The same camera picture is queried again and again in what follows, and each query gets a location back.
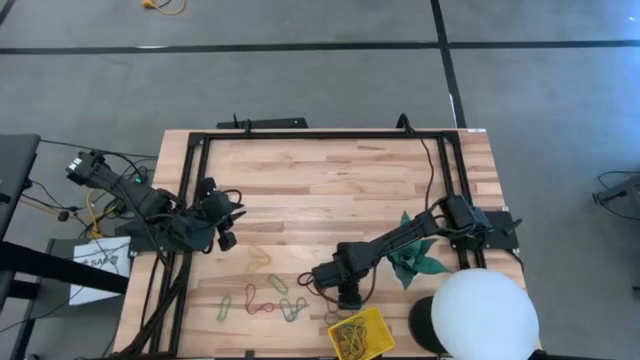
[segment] black cable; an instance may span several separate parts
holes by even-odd
[[[136,166],[136,164],[131,161],[128,157],[119,154],[119,153],[114,153],[114,152],[109,152],[109,151],[105,151],[103,152],[104,155],[112,155],[112,156],[117,156],[119,158],[121,158],[122,160],[126,161],[129,163],[129,167],[132,167],[133,170],[138,174],[138,176],[140,177],[140,179],[142,179],[142,173],[140,172],[140,170],[138,169],[138,167]]]
[[[127,247],[127,246],[129,246],[128,243],[124,244],[124,245],[120,245],[120,246],[118,246],[117,248],[114,248],[114,249],[109,249],[109,250],[120,250],[123,247]],[[81,259],[83,257],[88,257],[88,256],[93,256],[93,255],[100,254],[101,252],[103,252],[103,251],[102,250],[98,250],[98,251],[96,251],[94,253],[89,253],[89,254],[84,254],[84,255],[79,255],[79,256],[71,256],[71,257],[68,257],[68,258],[65,258],[65,259],[67,259],[67,260]]]
[[[604,177],[605,175],[609,175],[609,174],[640,174],[640,171],[621,171],[621,170],[615,170],[615,171],[606,171],[603,172],[602,174],[598,175],[598,181],[600,182],[600,184],[602,186],[604,186],[605,188],[609,189],[609,186],[607,186],[607,184],[604,183],[604,181],[602,180],[602,177]],[[624,215],[624,214],[620,214],[617,211],[614,211],[613,209],[611,209],[610,207],[608,207],[607,205],[598,202],[598,205],[602,206],[603,209],[607,210],[608,212],[612,213],[615,216],[621,217],[623,219],[627,219],[627,220],[635,220],[635,221],[640,221],[640,218],[634,217],[634,216],[629,216],[629,215]]]
[[[45,313],[44,315],[36,316],[36,317],[34,317],[34,318],[27,318],[27,319],[24,319],[24,320],[20,320],[20,321],[18,321],[18,322],[15,322],[15,323],[13,323],[13,324],[11,324],[11,325],[9,325],[9,326],[5,327],[4,329],[0,330],[0,334],[2,334],[3,332],[5,332],[5,331],[7,331],[7,330],[9,330],[9,329],[12,329],[12,328],[14,328],[14,327],[18,326],[18,325],[20,325],[20,324],[22,324],[22,323],[24,323],[24,322],[27,322],[27,321],[29,321],[29,320],[31,320],[31,319],[33,319],[33,320],[39,320],[39,319],[45,318],[45,317],[47,317],[47,316],[49,316],[49,315],[53,314],[55,311],[57,311],[57,310],[58,310],[58,309],[60,309],[61,307],[65,306],[65,305],[67,304],[67,302],[68,302],[68,301],[71,301],[71,299],[73,299],[74,297],[76,297],[76,296],[80,293],[80,291],[82,291],[83,289],[84,289],[84,286],[83,286],[83,287],[81,287],[80,289],[78,289],[78,291],[76,291],[76,293],[75,293],[75,294],[73,294],[71,297],[69,297],[69,299],[68,299],[68,300],[65,300],[62,304],[60,304],[60,305],[58,305],[58,306],[54,307],[53,309],[51,309],[49,312]]]
[[[167,261],[165,256],[162,254],[162,250],[160,250],[160,247],[158,246],[158,243],[156,242],[156,239],[153,236],[151,229],[149,228],[149,224],[147,224],[147,222],[144,221],[144,218],[142,217],[142,215],[140,215],[140,212],[138,211],[138,209],[136,209],[136,206],[133,204],[133,201],[129,197],[129,194],[127,194],[127,191],[124,189],[122,185],[118,183],[114,183],[113,185],[120,190],[120,192],[122,193],[122,196],[124,197],[125,203],[127,203],[127,207],[129,207],[129,210],[133,212],[133,215],[136,217],[136,219],[138,220],[138,222],[140,223],[144,231],[147,233],[147,237],[149,238],[149,241],[151,242],[151,244],[153,244],[153,247],[156,249],[156,253],[160,257],[160,261],[162,261],[162,264],[167,269],[170,269],[171,266],[169,266],[169,262]]]
[[[60,206],[60,208],[68,208],[68,207],[70,207],[70,206],[64,206],[64,205],[62,205],[58,200],[56,200],[56,198],[54,198],[54,197],[51,195],[51,193],[49,193],[49,190],[47,190],[47,188],[46,188],[46,187],[44,187],[44,185],[42,185],[41,183],[39,183],[39,182],[37,182],[37,181],[35,181],[35,180],[31,180],[31,182],[32,182],[33,184],[38,185],[38,186],[39,186],[39,187],[44,191],[44,193],[45,193],[45,194],[47,194],[47,196],[49,197],[49,199],[51,199],[51,200],[52,200],[56,205]]]
[[[229,190],[223,191],[223,193],[224,194],[228,194],[228,193],[238,194],[238,201],[236,203],[242,204],[242,193],[240,192],[240,190],[238,190],[238,189],[229,189]]]
[[[620,213],[618,213],[616,211],[613,211],[611,208],[609,208],[605,204],[598,204],[598,205],[602,206],[603,209],[607,210],[608,212],[612,213],[613,215],[616,215],[616,216],[621,217],[623,219],[640,221],[640,218],[623,215],[623,214],[620,214]]]
[[[602,174],[598,175],[598,181],[600,182],[600,184],[602,186],[604,186],[605,188],[609,189],[609,186],[607,186],[607,184],[604,183],[604,181],[602,180],[602,178],[605,175],[610,175],[610,174],[640,174],[640,171],[622,171],[622,170],[615,170],[615,171],[605,171]]]
[[[138,165],[139,163],[141,163],[143,161],[157,161],[157,159],[140,159],[140,160],[134,161],[133,164],[134,165]],[[146,169],[145,177],[147,176],[147,173],[156,171],[155,169],[148,169],[148,168],[146,168],[144,166],[140,167],[140,169],[143,169],[143,168]],[[133,174],[127,174],[127,171],[129,171],[129,169],[131,169],[131,165],[129,165],[126,169],[124,169],[124,171],[120,174],[120,176],[121,177],[128,177],[129,179],[131,179],[131,175],[133,175]],[[102,199],[102,197],[107,195],[108,193],[109,193],[108,191],[102,192],[102,194],[98,195],[98,197],[96,197],[93,201],[96,202],[96,201]]]
[[[431,192],[431,185],[433,184],[433,175],[435,173],[435,170],[433,168],[433,161],[431,160],[431,152],[429,151],[429,148],[427,147],[427,145],[425,145],[422,138],[418,139],[420,139],[422,147],[424,147],[425,151],[427,152],[427,157],[429,158],[429,167],[431,168],[431,176],[429,177],[429,184],[427,185],[427,191],[424,196],[424,209],[427,210],[429,208],[429,193]]]
[[[144,307],[142,308],[142,318],[140,319],[140,331],[144,327],[144,319],[147,317],[147,306],[149,306],[149,298],[151,296],[151,287],[153,286],[153,280],[156,277],[156,269],[158,268],[158,262],[160,258],[156,256],[153,261],[153,267],[151,268],[151,277],[149,278],[149,285],[147,286],[147,295],[144,297]]]
[[[378,263],[379,263],[379,261],[373,266],[373,277],[371,279],[371,289],[369,289],[369,293],[367,293],[367,296],[365,296],[365,298],[362,299],[362,301],[360,301],[360,305],[364,305],[367,301],[369,301],[369,299],[371,299],[371,296],[373,295],[373,291],[376,288],[376,273],[378,271]],[[301,281],[301,277],[305,276],[305,275],[307,276],[307,281],[302,282]],[[317,294],[315,294],[313,291],[311,291],[311,289],[309,289],[309,285],[311,285],[311,284],[313,284],[313,287],[318,292]],[[302,274],[300,274],[298,276],[298,285],[307,287],[307,289],[309,289],[309,292],[312,295],[320,296],[323,299],[325,299],[326,301],[338,305],[338,307],[340,307],[340,305],[344,305],[344,307],[350,306],[349,304],[342,303],[340,300],[336,300],[336,299],[334,299],[332,297],[329,297],[329,296],[325,295],[323,290],[318,289],[315,286],[315,284],[313,283],[313,274],[311,274],[309,272],[302,273]]]
[[[107,353],[109,352],[109,348],[111,347],[111,344],[113,344],[113,342],[116,340],[116,335],[118,334],[118,326],[120,326],[120,319],[118,319],[118,322],[116,323],[116,331],[113,332],[111,341],[109,341],[109,343],[107,344],[107,347],[105,347],[104,351],[102,352],[103,358],[107,356]]]
[[[105,260],[106,260],[106,261],[109,261],[109,256],[108,256],[106,253],[104,253],[104,254],[105,254]],[[99,269],[102,269],[102,267],[104,266],[104,264],[105,264],[105,262],[102,262],[102,264],[100,264]],[[9,326],[5,327],[4,329],[0,330],[0,334],[2,334],[3,332],[5,332],[5,331],[7,331],[7,330],[9,330],[9,329],[12,329],[12,328],[14,328],[14,327],[18,326],[18,325],[20,325],[20,324],[22,324],[22,323],[24,323],[24,322],[27,322],[27,321],[29,321],[29,320],[38,320],[38,319],[42,319],[42,318],[45,318],[45,317],[47,317],[47,316],[49,316],[49,315],[53,314],[55,311],[57,311],[57,310],[58,310],[58,309],[60,309],[61,307],[65,306],[65,305],[67,304],[67,302],[71,301],[71,299],[73,299],[74,297],[76,297],[76,296],[77,296],[77,295],[78,295],[82,290],[84,290],[84,288],[85,288],[85,287],[83,286],[83,287],[81,287],[80,289],[78,289],[78,291],[76,291],[76,293],[75,293],[75,294],[71,295],[71,296],[69,297],[69,299],[65,300],[63,303],[61,303],[60,305],[58,305],[58,306],[54,307],[53,309],[51,309],[51,310],[50,310],[50,311],[48,311],[47,313],[45,313],[45,314],[43,314],[43,315],[40,315],[40,316],[36,316],[36,317],[34,317],[34,318],[30,318],[30,317],[29,317],[29,318],[26,318],[26,319],[20,320],[20,321],[18,321],[18,322],[15,322],[15,323],[13,323],[13,324],[11,324],[11,325],[9,325]]]
[[[115,151],[110,151],[110,150],[102,150],[102,149],[92,148],[92,147],[88,147],[88,146],[84,146],[84,145],[66,143],[66,142],[62,142],[62,141],[53,141],[53,140],[42,139],[42,140],[40,140],[40,142],[47,143],[47,144],[54,144],[54,145],[69,146],[69,147],[74,147],[74,148],[78,148],[78,149],[94,150],[94,151],[99,151],[99,152],[104,152],[104,153],[112,153],[112,154],[116,153],[116,154],[120,154],[120,155],[124,155],[124,156],[131,156],[131,157],[142,157],[142,158],[147,158],[147,159],[157,159],[158,158],[157,156],[130,154],[130,153],[123,153],[123,152],[115,152]]]
[[[522,272],[524,273],[524,264],[522,263],[522,259],[520,259],[520,256],[516,255],[516,253],[514,253],[513,250],[511,249],[504,249],[504,251],[506,251],[507,254],[511,255],[514,259],[516,259],[518,264],[520,264],[520,268],[522,269]]]
[[[156,5],[156,6],[157,6],[157,7],[159,7],[160,9],[162,9],[163,7],[165,7],[165,6],[169,5],[169,3],[170,3],[171,1],[172,1],[172,0],[167,0],[167,1],[165,1],[162,5]]]
[[[26,194],[22,194],[22,196],[26,197],[27,199],[29,199],[31,201],[35,201],[35,202],[37,202],[38,204],[40,204],[42,206],[46,206],[51,210],[66,210],[66,211],[69,211],[69,212],[76,212],[78,210],[81,210],[81,208],[78,208],[78,207],[75,207],[75,206],[73,206],[73,207],[65,207],[65,206],[52,205],[50,203],[44,202],[42,200],[36,199],[36,198],[34,198],[32,196],[29,196],[29,195],[26,195]]]

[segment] black clamp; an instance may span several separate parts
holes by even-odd
[[[251,136],[251,129],[253,129],[253,124],[251,124],[251,120],[243,120],[238,122],[238,117],[236,114],[233,114],[233,127],[236,129],[244,129],[245,136]]]
[[[398,123],[396,124],[396,129],[404,129],[407,136],[413,136],[416,132],[413,127],[411,127],[409,118],[404,113],[400,114],[400,118],[398,118]]]

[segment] yellow container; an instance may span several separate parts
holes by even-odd
[[[329,337],[340,360],[369,360],[396,345],[377,307],[333,325]]]

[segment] wooden tabletop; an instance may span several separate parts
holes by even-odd
[[[188,133],[165,132],[155,187],[178,192]],[[459,133],[474,204],[484,209],[504,207],[487,133]],[[442,169],[435,140],[425,143],[435,167],[429,196],[434,201],[445,195]],[[448,152],[459,191],[450,147]],[[196,154],[192,179],[198,158]],[[257,356],[307,357],[334,356],[335,352],[327,335],[326,302],[298,286],[296,277],[330,261],[338,242],[371,240],[397,227],[403,211],[411,217],[423,211],[430,168],[426,152],[416,139],[214,140],[207,175],[215,177],[223,189],[242,191],[247,214],[233,228],[237,246],[221,252],[216,244],[211,254],[194,255],[178,355],[244,356],[246,350],[255,350]],[[268,265],[262,265],[266,262],[264,253],[271,259]],[[457,256],[446,239],[439,239],[428,256],[458,270]],[[487,250],[485,257],[488,268],[505,273],[525,287],[519,264],[508,254]],[[152,254],[136,258],[116,351],[128,345],[139,330],[153,259]],[[469,260],[473,265],[471,254]],[[286,295],[270,285],[269,274],[286,283]],[[411,338],[407,315],[418,299],[432,295],[449,275],[418,275],[404,291],[391,264],[383,259],[377,276],[375,292],[365,308],[377,306],[382,312],[396,342],[388,354],[430,355]],[[160,279],[158,271],[148,315],[155,307]],[[252,304],[272,302],[273,312],[247,313],[248,284],[257,288]],[[366,294],[371,275],[360,284]],[[218,322],[225,295],[231,296],[229,313],[224,322]],[[279,302],[286,298],[295,303],[299,297],[304,297],[309,307],[294,322],[285,321]],[[172,309],[166,319],[169,321],[165,322],[161,349],[168,346]]]

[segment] yellow cable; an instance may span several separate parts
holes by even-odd
[[[31,206],[32,208],[36,208],[36,209],[38,209],[38,210],[40,210],[40,211],[44,211],[44,212],[49,213],[49,214],[54,215],[54,216],[58,216],[58,213],[57,213],[57,212],[55,212],[55,211],[53,211],[53,210],[51,210],[51,209],[47,209],[47,208],[45,208],[45,207],[42,207],[42,206],[39,206],[39,205],[36,205],[36,204],[32,204],[32,203],[30,203],[30,202],[28,202],[28,201],[24,201],[24,200],[22,200],[22,199],[20,199],[20,202],[21,202],[21,203],[23,203],[23,204],[25,204],[25,205],[29,205],[29,206]]]
[[[149,9],[156,9],[164,15],[173,16],[173,15],[180,14],[184,10],[184,8],[187,6],[187,0],[182,0],[182,4],[180,5],[180,8],[174,12],[168,12],[168,11],[162,10],[161,8],[158,7],[158,5],[156,5],[156,3],[153,0],[142,0],[142,6]]]
[[[93,239],[98,239],[98,238],[103,237],[102,232],[100,232],[100,228],[98,227],[98,216],[104,216],[104,215],[108,215],[108,214],[112,213],[113,210],[115,210],[115,206],[112,207],[111,209],[108,209],[103,214],[100,214],[100,215],[96,216],[96,214],[93,213],[93,204],[91,202],[91,195],[93,195],[93,192],[95,190],[96,189],[91,189],[87,193],[87,210],[89,211],[89,215],[91,216],[91,222],[93,223],[93,227],[91,227],[91,231],[89,232],[89,236],[91,236],[91,238],[93,238]]]
[[[89,233],[89,236],[92,239],[97,239],[97,238],[103,237],[102,233],[100,232],[100,228],[98,227],[97,218],[100,217],[100,216],[104,216],[104,215],[108,215],[108,214],[112,213],[113,210],[115,210],[115,206],[112,207],[111,209],[108,209],[106,212],[96,216],[96,214],[94,214],[94,212],[93,212],[93,207],[91,206],[91,195],[93,194],[94,190],[95,189],[91,189],[87,193],[87,210],[89,211],[89,215],[91,215],[90,219],[91,219],[91,222],[92,222],[92,225],[93,225],[91,227],[91,232]],[[58,217],[58,215],[60,215],[60,213],[57,212],[57,211],[54,211],[52,209],[49,209],[49,208],[46,208],[46,207],[43,207],[43,206],[39,206],[39,205],[36,205],[36,204],[32,204],[32,203],[30,203],[28,201],[25,201],[25,200],[22,200],[22,199],[20,199],[20,202],[25,204],[25,205],[27,205],[27,206],[31,206],[32,208],[35,208],[35,209],[38,209],[40,211],[46,212],[47,214],[53,215],[55,217]],[[77,215],[74,215],[74,214],[70,214],[70,216],[72,216],[72,217],[74,217],[76,219],[79,219],[79,220],[89,220],[86,217],[77,216]]]

